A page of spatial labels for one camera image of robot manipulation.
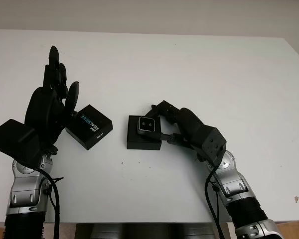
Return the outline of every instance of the wire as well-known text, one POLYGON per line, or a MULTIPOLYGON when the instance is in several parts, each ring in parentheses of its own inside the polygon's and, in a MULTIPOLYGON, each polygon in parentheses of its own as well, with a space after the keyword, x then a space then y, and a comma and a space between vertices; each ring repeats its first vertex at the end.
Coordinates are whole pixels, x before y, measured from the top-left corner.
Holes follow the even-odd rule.
POLYGON ((61 177, 61 178, 53 178, 54 180, 54 183, 57 183, 58 181, 62 180, 64 177, 61 177))
POLYGON ((51 194, 49 194, 49 198, 50 198, 51 204, 52 204, 52 206, 53 206, 53 208, 54 208, 54 211, 55 211, 55 204, 54 204, 54 202, 53 202, 53 199, 52 199, 51 194))
POLYGON ((220 224, 219 224, 219 221, 215 215, 215 212, 214 212, 214 209, 213 207, 211 206, 211 203, 210 203, 210 200, 209 200, 209 196, 208 196, 208 184, 210 183, 210 179, 211 177, 214 175, 214 173, 216 172, 218 166, 214 167, 211 172, 209 173, 207 179, 206 179, 206 182, 205 182, 205 197, 206 197, 206 201, 207 201, 207 204, 208 204, 208 207, 209 207, 209 210, 214 218, 214 221, 215 221, 215 224, 216 224, 216 227, 217 227, 217 230, 218 230, 218 233, 219 233, 219 238, 220 239, 225 239, 224 237, 224 234, 220 228, 220 224))
POLYGON ((60 227, 60 198, 59 198, 59 192, 58 192, 58 189, 56 187, 56 184, 53 180, 53 178, 51 178, 51 176, 43 171, 42 169, 40 168, 35 168, 36 171, 38 171, 39 173, 41 173, 44 177, 46 177, 52 188, 53 188, 53 191, 54 191, 54 196, 55 196, 55 205, 54 203, 52 204, 53 207, 54 207, 54 211, 55 211, 55 217, 54 217, 54 232, 53 232, 53 239, 58 239, 59 238, 59 227, 60 227))
MULTIPOLYGON (((61 177, 61 178, 53 178, 54 183, 57 183, 58 181, 62 180, 63 178, 64 178, 64 177, 61 177)), ((52 206, 53 206, 53 208, 54 208, 54 210, 55 210, 55 204, 54 204, 54 201, 53 201, 52 196, 51 196, 51 191, 50 191, 50 193, 49 193, 49 198, 50 198, 50 202, 51 202, 51 204, 52 204, 52 206)))
POLYGON ((217 221, 219 221, 219 203, 218 203, 218 193, 216 192, 216 200, 217 200, 217 221))

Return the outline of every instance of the white table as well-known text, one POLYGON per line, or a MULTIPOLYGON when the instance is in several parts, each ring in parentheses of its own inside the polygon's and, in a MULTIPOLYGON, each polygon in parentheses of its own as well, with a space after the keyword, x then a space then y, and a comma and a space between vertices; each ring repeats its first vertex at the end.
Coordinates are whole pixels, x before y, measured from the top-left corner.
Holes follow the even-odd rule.
MULTIPOLYGON (((299 56, 285 40, 0 30, 0 125, 24 121, 51 45, 68 83, 80 82, 76 109, 91 104, 114 126, 89 151, 60 135, 51 175, 64 177, 61 222, 212 221, 205 165, 193 152, 166 142, 160 151, 126 149, 128 115, 162 100, 218 127, 269 218, 299 220, 299 56)), ((0 222, 11 163, 0 153, 0 222)))

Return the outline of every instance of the silver robot arm segment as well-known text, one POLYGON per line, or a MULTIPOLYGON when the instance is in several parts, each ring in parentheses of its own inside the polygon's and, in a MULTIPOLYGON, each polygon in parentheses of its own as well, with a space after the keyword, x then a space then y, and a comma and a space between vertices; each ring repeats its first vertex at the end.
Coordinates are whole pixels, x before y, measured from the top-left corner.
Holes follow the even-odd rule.
POLYGON ((235 225, 238 239, 284 239, 273 220, 260 208, 254 192, 236 169, 234 156, 226 150, 214 173, 218 195, 235 225))
MULTIPOLYGON (((52 160, 44 154, 40 169, 50 173, 52 160)), ((6 210, 3 239, 40 239, 51 193, 49 181, 41 173, 13 161, 14 182, 6 210)))

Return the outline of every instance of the black box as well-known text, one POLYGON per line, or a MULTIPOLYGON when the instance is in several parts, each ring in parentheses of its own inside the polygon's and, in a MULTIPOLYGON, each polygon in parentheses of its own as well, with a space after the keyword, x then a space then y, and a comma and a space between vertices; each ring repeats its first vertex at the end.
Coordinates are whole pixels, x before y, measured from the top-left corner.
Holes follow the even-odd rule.
MULTIPOLYGON (((161 140, 150 139, 137 134, 137 125, 141 116, 129 116, 128 149, 160 150, 161 140)), ((155 132, 160 132, 160 117, 155 117, 155 132)))
POLYGON ((88 105, 77 113, 66 131, 89 150, 112 129, 112 121, 91 105, 88 105))

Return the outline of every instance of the robotic hand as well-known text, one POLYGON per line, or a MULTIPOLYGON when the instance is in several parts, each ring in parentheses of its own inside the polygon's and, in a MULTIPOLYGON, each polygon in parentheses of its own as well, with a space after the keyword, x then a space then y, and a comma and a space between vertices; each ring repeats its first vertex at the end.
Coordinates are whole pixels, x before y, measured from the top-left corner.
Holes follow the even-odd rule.
POLYGON ((6 211, 4 239, 40 239, 48 197, 55 210, 54 238, 59 237, 60 206, 55 182, 49 175, 54 143, 74 115, 79 83, 68 90, 65 66, 52 46, 45 66, 43 87, 36 89, 24 124, 13 119, 0 126, 0 151, 11 156, 14 183, 6 211), (56 204, 51 198, 52 188, 56 204))
POLYGON ((217 128, 204 125, 189 109, 179 110, 162 101, 157 106, 152 105, 152 110, 145 117, 139 118, 137 134, 194 149, 197 158, 201 162, 206 161, 210 174, 205 183, 205 195, 221 239, 224 236, 207 191, 212 176, 215 179, 213 189, 218 192, 231 216, 238 239, 283 239, 274 221, 268 219, 260 208, 244 176, 237 171, 235 158, 226 150, 226 140, 217 128), (176 123, 181 134, 167 135, 155 131, 154 117, 159 115, 164 116, 171 124, 176 123))

